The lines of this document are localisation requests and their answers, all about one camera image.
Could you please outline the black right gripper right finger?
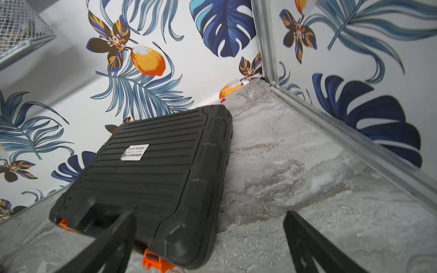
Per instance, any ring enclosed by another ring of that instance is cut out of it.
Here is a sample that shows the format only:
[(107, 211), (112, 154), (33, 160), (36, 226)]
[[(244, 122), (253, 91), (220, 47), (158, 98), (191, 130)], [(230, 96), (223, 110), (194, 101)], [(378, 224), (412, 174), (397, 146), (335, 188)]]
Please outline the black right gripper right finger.
[(366, 272), (296, 211), (287, 212), (283, 228), (297, 273), (317, 273), (317, 266), (326, 273)]

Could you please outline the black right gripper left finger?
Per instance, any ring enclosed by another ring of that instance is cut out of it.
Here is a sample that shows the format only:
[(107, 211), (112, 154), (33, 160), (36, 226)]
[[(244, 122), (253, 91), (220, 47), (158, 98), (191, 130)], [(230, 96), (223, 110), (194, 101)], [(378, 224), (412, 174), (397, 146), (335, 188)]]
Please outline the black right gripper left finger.
[(136, 218), (124, 213), (58, 273), (124, 273), (133, 250)]

